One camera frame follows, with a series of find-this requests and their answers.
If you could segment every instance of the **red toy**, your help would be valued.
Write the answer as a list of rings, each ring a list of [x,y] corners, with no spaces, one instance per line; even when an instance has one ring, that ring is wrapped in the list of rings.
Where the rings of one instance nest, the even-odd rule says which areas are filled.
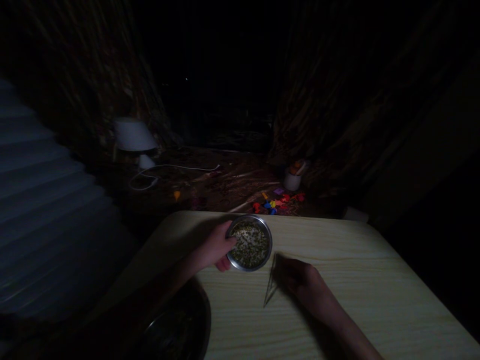
[[[255,214],[260,213],[260,204],[258,202],[253,203],[253,208],[255,209]]]

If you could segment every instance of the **wooden table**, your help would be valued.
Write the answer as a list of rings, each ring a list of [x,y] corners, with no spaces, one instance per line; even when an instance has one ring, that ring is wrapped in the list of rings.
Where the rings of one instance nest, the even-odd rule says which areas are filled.
[[[90,315],[93,319],[236,215],[180,211],[165,219]],[[371,226],[262,216],[273,251],[312,263],[386,359],[480,359],[480,346]],[[211,305],[206,359],[322,358],[299,310],[277,291],[266,308],[273,256],[262,269],[201,271]]]

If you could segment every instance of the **stainless steel bowl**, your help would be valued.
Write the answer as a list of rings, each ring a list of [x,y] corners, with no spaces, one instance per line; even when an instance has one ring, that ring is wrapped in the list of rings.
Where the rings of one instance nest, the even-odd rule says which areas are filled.
[[[232,236],[232,230],[234,229],[234,227],[236,225],[240,224],[240,223],[254,224],[256,227],[260,228],[263,231],[263,234],[268,239],[268,252],[266,254],[266,257],[265,257],[265,259],[263,259],[261,264],[256,266],[256,267],[244,267],[234,259],[234,257],[232,256],[232,254],[230,252],[226,255],[228,260],[230,260],[230,263],[234,267],[236,267],[237,269],[239,269],[241,271],[251,273],[251,272],[254,272],[254,271],[262,268],[267,263],[267,261],[270,259],[270,254],[272,253],[272,242],[273,242],[272,241],[272,233],[270,232],[270,229],[269,229],[267,223],[265,222],[265,220],[263,220],[262,218],[260,218],[256,215],[246,214],[246,215],[242,215],[242,216],[237,217],[231,223],[230,227],[226,231],[226,236],[228,238],[230,238]]]

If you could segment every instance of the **brown curtain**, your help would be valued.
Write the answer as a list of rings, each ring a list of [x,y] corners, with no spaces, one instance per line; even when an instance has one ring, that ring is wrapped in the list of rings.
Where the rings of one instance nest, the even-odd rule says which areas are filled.
[[[269,152],[332,196],[375,179],[475,53],[461,1],[298,1]]]
[[[9,0],[0,8],[0,75],[67,146],[110,156],[117,116],[145,121],[160,150],[174,143],[150,69],[134,46],[127,0]]]

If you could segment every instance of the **gray fabric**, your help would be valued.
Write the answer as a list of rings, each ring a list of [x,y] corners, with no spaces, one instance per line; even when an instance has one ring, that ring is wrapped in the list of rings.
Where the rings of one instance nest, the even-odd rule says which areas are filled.
[[[137,250],[120,220],[0,80],[0,313],[55,322],[92,304]]]

